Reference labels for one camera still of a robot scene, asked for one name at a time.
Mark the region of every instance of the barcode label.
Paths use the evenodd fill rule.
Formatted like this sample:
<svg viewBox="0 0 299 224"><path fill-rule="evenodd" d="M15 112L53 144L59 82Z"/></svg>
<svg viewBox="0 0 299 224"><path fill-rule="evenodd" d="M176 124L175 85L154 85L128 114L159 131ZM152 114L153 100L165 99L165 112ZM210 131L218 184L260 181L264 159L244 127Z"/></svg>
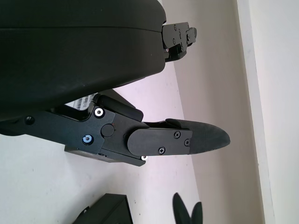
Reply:
<svg viewBox="0 0 299 224"><path fill-rule="evenodd" d="M88 102L88 97L85 97L84 103L83 103L83 107L87 107L87 102Z"/></svg>
<svg viewBox="0 0 299 224"><path fill-rule="evenodd" d="M77 109L80 110L82 104L82 98L78 100Z"/></svg>
<svg viewBox="0 0 299 224"><path fill-rule="evenodd" d="M86 108L88 108L90 102L92 101L93 97L96 95L96 93L86 96L86 97L82 97L80 99L77 99L73 102L68 103L68 106L71 106L73 108L76 108L77 110L85 110Z"/></svg>

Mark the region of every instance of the metal bracket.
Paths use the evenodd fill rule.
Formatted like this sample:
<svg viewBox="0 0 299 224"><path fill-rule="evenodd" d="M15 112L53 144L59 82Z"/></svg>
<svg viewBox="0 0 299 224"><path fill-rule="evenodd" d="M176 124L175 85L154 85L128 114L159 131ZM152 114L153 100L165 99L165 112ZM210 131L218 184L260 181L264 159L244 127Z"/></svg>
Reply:
<svg viewBox="0 0 299 224"><path fill-rule="evenodd" d="M165 61L176 61L184 57L187 47L196 41L196 36L196 28L189 28L187 22L164 25L162 37Z"/></svg>

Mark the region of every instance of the white floor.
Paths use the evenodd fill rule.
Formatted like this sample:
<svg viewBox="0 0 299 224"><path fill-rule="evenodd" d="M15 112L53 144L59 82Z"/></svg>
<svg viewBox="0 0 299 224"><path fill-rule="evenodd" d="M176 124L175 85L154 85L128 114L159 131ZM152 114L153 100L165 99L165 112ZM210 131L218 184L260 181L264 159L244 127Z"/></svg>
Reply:
<svg viewBox="0 0 299 224"><path fill-rule="evenodd" d="M145 121L183 118L172 63L117 91ZM64 152L64 146L23 135L0 135L0 215L6 224L71 224L105 193L125 194L135 224L173 224L172 196L189 212L199 201L190 156L150 157L142 167Z"/></svg>

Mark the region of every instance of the black object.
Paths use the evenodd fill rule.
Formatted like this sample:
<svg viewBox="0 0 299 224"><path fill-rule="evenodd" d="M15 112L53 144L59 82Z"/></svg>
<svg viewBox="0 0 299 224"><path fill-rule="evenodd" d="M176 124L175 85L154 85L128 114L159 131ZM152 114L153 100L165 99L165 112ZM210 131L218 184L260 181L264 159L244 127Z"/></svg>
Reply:
<svg viewBox="0 0 299 224"><path fill-rule="evenodd" d="M124 111L127 116L115 111ZM75 154L136 166L145 163L142 156L202 153L230 142L226 132L213 125L176 119L142 123L138 120L140 113L129 105L97 94L84 111L63 105L1 122L0 130L5 130L2 133L6 135L29 134L55 141L67 145L66 151Z"/></svg>
<svg viewBox="0 0 299 224"><path fill-rule="evenodd" d="M176 224L203 224L201 202L195 204L191 217L178 193L173 196L172 206Z"/></svg>
<svg viewBox="0 0 299 224"><path fill-rule="evenodd" d="M126 195L105 194L73 224L133 224Z"/></svg>
<svg viewBox="0 0 299 224"><path fill-rule="evenodd" d="M172 206L176 224L203 224L201 202L195 204L191 217L178 193L173 196ZM85 208L73 224L117 223L133 224L126 195L105 194L91 208Z"/></svg>
<svg viewBox="0 0 299 224"><path fill-rule="evenodd" d="M148 155L228 145L227 133L213 125L143 123L143 113L111 90L186 55L196 29L165 22L156 0L1 1L0 133L137 166ZM64 105L99 91L84 111Z"/></svg>
<svg viewBox="0 0 299 224"><path fill-rule="evenodd" d="M196 37L165 22L157 0L2 0L0 121L161 72Z"/></svg>

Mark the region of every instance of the white wall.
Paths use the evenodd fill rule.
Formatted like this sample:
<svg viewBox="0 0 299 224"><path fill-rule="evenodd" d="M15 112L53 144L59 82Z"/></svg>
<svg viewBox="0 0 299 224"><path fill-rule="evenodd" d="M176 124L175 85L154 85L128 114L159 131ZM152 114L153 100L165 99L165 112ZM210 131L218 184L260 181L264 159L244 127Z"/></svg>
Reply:
<svg viewBox="0 0 299 224"><path fill-rule="evenodd" d="M255 143L233 0L163 0L168 23L197 42L175 62L185 119L217 125L231 145L193 156L205 224L263 223Z"/></svg>
<svg viewBox="0 0 299 224"><path fill-rule="evenodd" d="M277 224L299 220L299 1L249 0Z"/></svg>

